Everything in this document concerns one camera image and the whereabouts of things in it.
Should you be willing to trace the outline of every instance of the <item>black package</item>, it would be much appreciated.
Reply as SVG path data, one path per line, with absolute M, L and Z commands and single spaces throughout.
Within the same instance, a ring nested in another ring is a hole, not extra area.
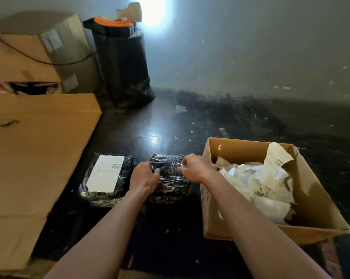
M 115 107 L 147 104 L 156 96 L 150 87 L 144 32 L 140 28 L 113 28 L 93 18 L 83 26 L 92 30 L 107 93 Z
M 114 191 L 111 193 L 103 192 L 89 192 L 87 187 L 87 181 L 92 173 L 92 170 L 99 159 L 100 155 L 114 155 L 123 156 L 117 154 L 98 154 L 95 153 L 95 157 L 92 160 L 83 182 L 79 186 L 79 194 L 85 200 L 88 200 L 93 206 L 113 207 L 115 206 L 127 193 L 130 188 L 130 178 L 132 171 L 134 170 L 134 158 L 132 155 L 125 156 L 122 167 L 115 185 Z
M 191 192 L 191 182 L 176 169 L 182 165 L 183 155 L 154 154 L 150 159 L 152 171 L 161 169 L 158 187 L 148 199 L 153 203 L 174 203 Z

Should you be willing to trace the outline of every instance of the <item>crumpled white paper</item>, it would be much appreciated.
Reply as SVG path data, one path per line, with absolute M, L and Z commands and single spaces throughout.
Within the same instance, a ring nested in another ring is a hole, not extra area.
M 273 142 L 268 147 L 264 164 L 230 164 L 218 157 L 215 166 L 221 169 L 219 172 L 234 188 L 252 201 L 272 222 L 284 224 L 285 217 L 289 220 L 295 213 L 291 209 L 291 204 L 295 203 L 292 177 L 281 168 L 290 160 L 293 160 L 291 155 Z

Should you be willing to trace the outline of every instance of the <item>dark floor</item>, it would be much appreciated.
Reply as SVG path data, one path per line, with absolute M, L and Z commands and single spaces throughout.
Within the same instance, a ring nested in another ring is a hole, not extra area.
M 101 120 L 70 181 L 50 213 L 34 257 L 58 260 L 108 211 L 92 208 L 77 189 L 94 152 L 202 154 L 208 137 L 295 144 L 350 224 L 350 109 L 305 102 L 156 90 L 141 110 L 112 107 L 97 94 Z M 344 277 L 350 279 L 350 235 L 335 240 Z M 305 248 L 324 266 L 317 246 Z M 235 245 L 203 238 L 199 185 L 174 205 L 147 204 L 139 214 L 123 262 L 130 269 L 168 276 L 250 278 Z

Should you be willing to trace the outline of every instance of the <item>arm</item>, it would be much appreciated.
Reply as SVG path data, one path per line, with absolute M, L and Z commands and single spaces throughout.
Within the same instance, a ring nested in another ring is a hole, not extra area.
M 184 157 L 178 172 L 204 184 L 255 279 L 331 277 L 201 156 Z
M 126 196 L 44 278 L 117 278 L 136 216 L 159 179 L 149 161 L 138 164 Z

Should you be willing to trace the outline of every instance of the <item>orange lid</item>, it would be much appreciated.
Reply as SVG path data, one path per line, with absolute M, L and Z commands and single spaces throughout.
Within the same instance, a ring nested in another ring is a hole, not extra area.
M 116 27 L 116 28 L 129 28 L 134 23 L 131 20 L 106 20 L 101 16 L 94 18 L 97 24 L 104 26 Z

